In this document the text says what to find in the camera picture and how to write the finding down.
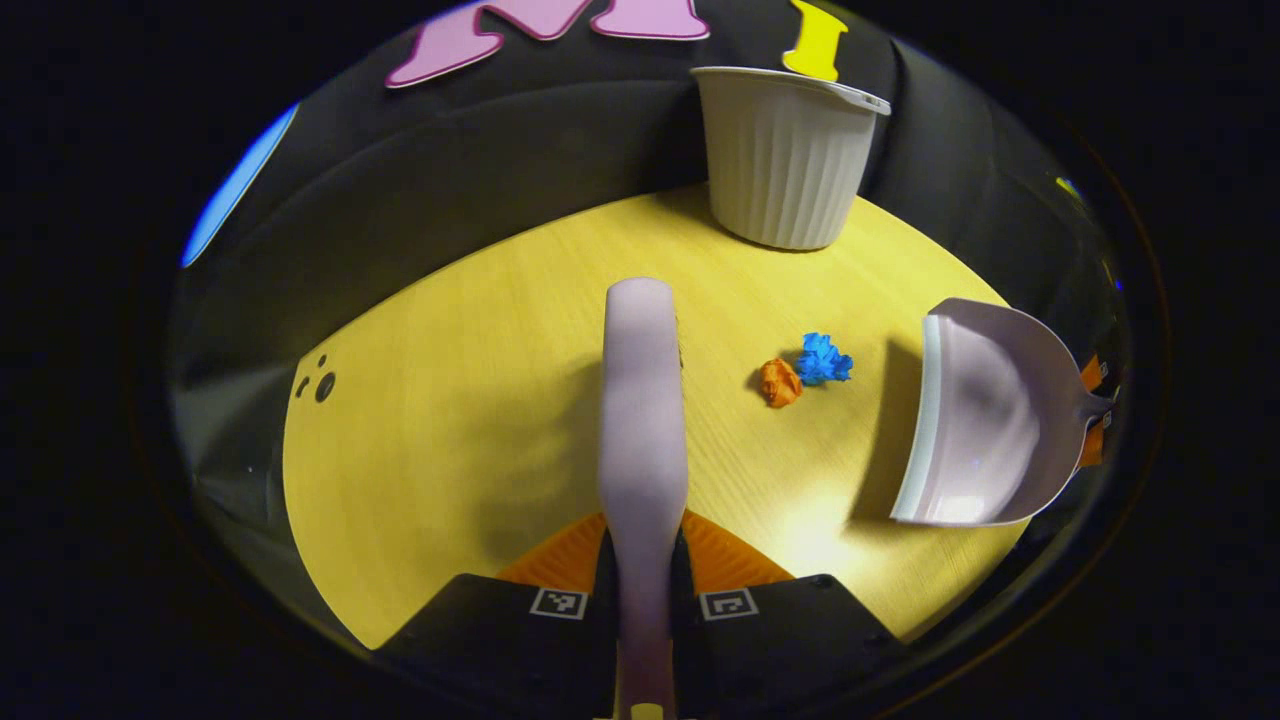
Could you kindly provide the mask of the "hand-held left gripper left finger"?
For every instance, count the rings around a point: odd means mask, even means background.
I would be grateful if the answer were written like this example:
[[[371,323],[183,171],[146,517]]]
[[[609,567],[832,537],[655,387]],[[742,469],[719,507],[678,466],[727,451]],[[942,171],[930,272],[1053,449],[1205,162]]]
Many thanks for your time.
[[[495,577],[453,577],[374,655],[472,706],[612,706],[617,635],[614,552],[594,512]]]

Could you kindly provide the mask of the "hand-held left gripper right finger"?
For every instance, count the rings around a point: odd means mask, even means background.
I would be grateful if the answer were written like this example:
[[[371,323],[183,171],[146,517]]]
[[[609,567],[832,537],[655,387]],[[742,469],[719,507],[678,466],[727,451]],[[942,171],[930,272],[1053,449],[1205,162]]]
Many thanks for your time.
[[[901,661],[899,638],[837,578],[796,577],[696,512],[669,579],[680,715],[799,715]]]

